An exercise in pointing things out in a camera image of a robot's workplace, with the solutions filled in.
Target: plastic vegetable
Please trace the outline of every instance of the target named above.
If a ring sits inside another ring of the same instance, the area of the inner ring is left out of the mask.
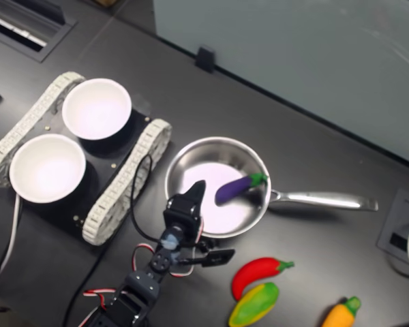
[[[230,327],[248,326],[264,317],[279,297],[274,283],[260,284],[248,291],[233,309],[229,318]]]
[[[215,194],[215,203],[224,204],[227,201],[248,191],[251,187],[256,187],[268,180],[268,176],[262,173],[250,174],[243,178],[221,186]]]
[[[327,315],[322,327],[351,327],[354,323],[356,312],[361,307],[361,300],[356,296],[349,298],[347,302],[335,305]]]
[[[279,261],[275,258],[260,258],[249,262],[238,270],[232,280],[232,294],[236,301],[247,285],[258,279],[280,274],[286,268],[294,266],[294,262]]]

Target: frying pan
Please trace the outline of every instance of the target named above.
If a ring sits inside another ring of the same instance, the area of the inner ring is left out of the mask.
[[[261,172],[269,176],[267,167],[247,145],[231,138],[212,137],[197,140],[183,148],[171,162],[165,178],[165,195],[186,192],[196,181],[205,180],[201,215],[203,236],[228,238],[255,226],[273,202],[298,202],[358,211],[377,211],[374,199],[334,192],[284,193],[267,183],[245,196],[223,206],[215,204],[215,193],[224,184],[248,174]]]

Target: toy eggplant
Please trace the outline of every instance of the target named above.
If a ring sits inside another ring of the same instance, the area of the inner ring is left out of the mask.
[[[243,178],[221,186],[215,194],[215,203],[217,205],[224,204],[242,193],[248,191],[252,187],[262,185],[268,180],[268,176],[262,173],[250,174]]]

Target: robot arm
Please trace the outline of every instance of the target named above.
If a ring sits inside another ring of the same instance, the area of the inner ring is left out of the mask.
[[[205,189],[206,183],[199,181],[186,193],[168,200],[164,211],[166,229],[150,262],[145,269],[129,273],[106,310],[99,307],[82,326],[144,326],[148,313],[159,298],[160,283],[171,266],[219,266],[230,261],[233,249],[211,251],[204,258],[178,259],[182,247],[194,247],[200,238],[200,206]]]

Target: toy green pepper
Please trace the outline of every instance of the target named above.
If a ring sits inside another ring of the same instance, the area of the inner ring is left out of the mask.
[[[274,283],[260,284],[248,291],[234,308],[229,319],[230,327],[243,327],[257,322],[273,307],[279,296]]]

